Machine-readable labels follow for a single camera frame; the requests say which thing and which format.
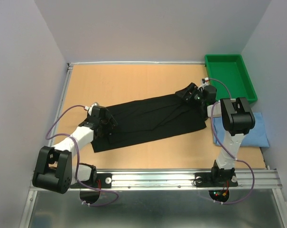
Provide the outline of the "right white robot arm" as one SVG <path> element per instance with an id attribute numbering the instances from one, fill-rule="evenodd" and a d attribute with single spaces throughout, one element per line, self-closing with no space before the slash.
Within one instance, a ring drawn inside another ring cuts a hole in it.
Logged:
<path id="1" fill-rule="evenodd" d="M 217 101 L 216 87 L 206 82 L 201 86 L 190 83 L 186 88 L 177 91 L 176 95 L 188 104 L 198 105 L 204 117 L 211 119 L 213 136 L 221 146 L 221 152 L 210 173 L 212 184 L 221 185 L 226 180 L 232 180 L 236 162 L 243 163 L 252 170 L 246 161 L 237 158 L 243 139 L 255 126 L 255 117 L 245 97 L 232 99 L 231 94 L 228 94 L 229 97 Z M 223 141 L 220 141 L 218 133 L 215 132 L 215 116 L 222 118 L 225 130 Z"/>

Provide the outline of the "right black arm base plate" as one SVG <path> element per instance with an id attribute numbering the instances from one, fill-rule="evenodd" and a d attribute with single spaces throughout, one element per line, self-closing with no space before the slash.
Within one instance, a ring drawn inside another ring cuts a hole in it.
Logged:
<path id="1" fill-rule="evenodd" d="M 216 188 L 223 187 L 229 184 L 229 187 L 237 187 L 238 182 L 232 181 L 232 174 L 212 174 L 211 172 L 196 172 L 195 176 L 195 186 L 199 188 Z"/>

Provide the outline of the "black long sleeve shirt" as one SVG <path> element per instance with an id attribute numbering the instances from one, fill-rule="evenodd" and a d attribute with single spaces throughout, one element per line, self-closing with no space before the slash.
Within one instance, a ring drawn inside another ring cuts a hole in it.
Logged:
<path id="1" fill-rule="evenodd" d="M 95 153 L 147 143 L 206 128 L 201 108 L 176 94 L 108 107 L 117 121 L 109 135 L 92 142 Z"/>

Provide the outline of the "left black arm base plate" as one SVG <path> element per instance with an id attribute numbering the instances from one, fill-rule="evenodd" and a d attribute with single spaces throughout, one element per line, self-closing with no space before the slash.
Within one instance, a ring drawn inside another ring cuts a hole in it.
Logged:
<path id="1" fill-rule="evenodd" d="M 106 179 L 112 179 L 111 173 L 97 173 L 95 180 L 82 181 L 87 186 L 101 189 L 111 189 L 112 183 L 106 183 Z"/>

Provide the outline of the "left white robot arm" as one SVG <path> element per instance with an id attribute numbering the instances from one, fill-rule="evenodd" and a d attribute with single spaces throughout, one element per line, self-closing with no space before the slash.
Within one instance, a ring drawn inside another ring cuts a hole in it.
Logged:
<path id="1" fill-rule="evenodd" d="M 32 179 L 33 186 L 57 193 L 66 193 L 70 186 L 78 183 L 84 187 L 101 186 L 96 167 L 77 162 L 80 150 L 94 140 L 108 135 L 117 122 L 108 108 L 94 103 L 83 106 L 87 117 L 71 134 L 62 134 L 64 139 L 53 145 L 43 146 L 39 153 Z"/>

